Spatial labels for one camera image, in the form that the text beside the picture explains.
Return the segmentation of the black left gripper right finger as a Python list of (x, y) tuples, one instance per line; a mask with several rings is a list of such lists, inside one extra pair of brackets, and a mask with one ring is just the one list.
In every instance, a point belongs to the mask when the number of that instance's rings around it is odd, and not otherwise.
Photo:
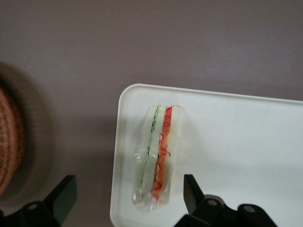
[(184, 175), (183, 199), (188, 214), (182, 227), (275, 227), (276, 223), (259, 206), (241, 204), (236, 210), (218, 196), (205, 195), (193, 175)]

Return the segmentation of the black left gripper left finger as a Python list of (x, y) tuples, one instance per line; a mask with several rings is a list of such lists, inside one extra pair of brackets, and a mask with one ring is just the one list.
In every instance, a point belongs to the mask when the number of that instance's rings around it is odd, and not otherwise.
[(65, 176), (42, 201), (33, 201), (14, 213), (0, 212), (2, 227), (60, 227), (77, 201), (77, 179)]

